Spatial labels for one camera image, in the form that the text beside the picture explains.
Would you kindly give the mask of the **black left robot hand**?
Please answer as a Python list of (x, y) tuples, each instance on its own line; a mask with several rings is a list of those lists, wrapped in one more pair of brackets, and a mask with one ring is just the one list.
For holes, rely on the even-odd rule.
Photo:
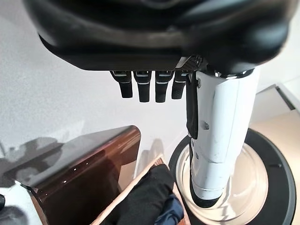
[(43, 45), (84, 70), (110, 71), (132, 96), (134, 75), (156, 73), (163, 101), (172, 73), (187, 71), (190, 192), (210, 208), (242, 149), (254, 104), (255, 68), (276, 57), (296, 0), (26, 0)]

